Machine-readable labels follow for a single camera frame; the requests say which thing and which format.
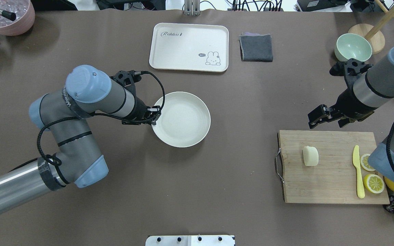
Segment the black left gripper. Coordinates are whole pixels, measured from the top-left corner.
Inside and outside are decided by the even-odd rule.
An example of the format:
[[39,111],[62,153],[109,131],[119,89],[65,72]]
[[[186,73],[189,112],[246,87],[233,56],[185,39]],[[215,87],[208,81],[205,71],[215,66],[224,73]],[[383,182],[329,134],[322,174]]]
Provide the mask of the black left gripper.
[[124,125],[155,125],[161,115],[161,106],[148,107],[136,96],[135,83],[141,80],[141,75],[148,71],[119,71],[111,80],[119,84],[124,90],[122,105],[111,115],[119,117]]

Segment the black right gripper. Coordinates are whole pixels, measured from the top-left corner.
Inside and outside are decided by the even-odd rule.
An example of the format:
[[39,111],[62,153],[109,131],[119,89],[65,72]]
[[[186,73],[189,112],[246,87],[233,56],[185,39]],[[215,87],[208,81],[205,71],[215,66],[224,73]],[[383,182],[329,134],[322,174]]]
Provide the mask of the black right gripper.
[[329,73],[332,76],[344,77],[347,89],[338,96],[333,106],[319,105],[308,113],[308,127],[314,129],[322,123],[337,120],[339,127],[342,128],[355,121],[361,122],[372,115],[375,108],[366,106],[358,100],[353,91],[355,82],[358,79],[364,79],[371,67],[372,64],[366,64],[354,58],[336,62],[330,68]]

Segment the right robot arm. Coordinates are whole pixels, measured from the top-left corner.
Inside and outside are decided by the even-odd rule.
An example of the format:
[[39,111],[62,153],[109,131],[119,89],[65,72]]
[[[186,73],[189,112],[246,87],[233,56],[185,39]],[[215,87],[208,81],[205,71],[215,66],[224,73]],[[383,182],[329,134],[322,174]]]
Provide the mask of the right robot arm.
[[[375,65],[356,59],[339,61],[330,69],[332,76],[343,76],[347,89],[328,107],[319,105],[308,114],[313,129],[324,122],[338,121],[344,127],[363,121],[376,109],[394,98],[394,47]],[[388,136],[368,159],[370,166],[394,182],[394,122]]]

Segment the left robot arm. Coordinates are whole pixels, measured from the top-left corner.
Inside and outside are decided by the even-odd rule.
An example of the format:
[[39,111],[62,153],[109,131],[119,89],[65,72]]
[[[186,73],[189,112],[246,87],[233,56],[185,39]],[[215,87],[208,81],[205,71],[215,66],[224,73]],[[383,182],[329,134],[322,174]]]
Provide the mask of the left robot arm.
[[45,94],[29,108],[40,129],[39,157],[0,176],[0,214],[69,184],[85,188],[108,174],[87,119],[105,116],[124,125],[155,125],[163,105],[149,107],[135,83],[149,71],[119,71],[114,76],[90,65],[75,67],[65,86]]

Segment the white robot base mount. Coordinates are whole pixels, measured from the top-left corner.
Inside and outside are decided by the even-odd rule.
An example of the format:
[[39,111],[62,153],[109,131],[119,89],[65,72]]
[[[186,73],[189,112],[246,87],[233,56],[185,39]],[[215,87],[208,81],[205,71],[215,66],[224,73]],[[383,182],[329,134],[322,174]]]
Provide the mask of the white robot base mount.
[[153,235],[146,246],[235,246],[234,235]]

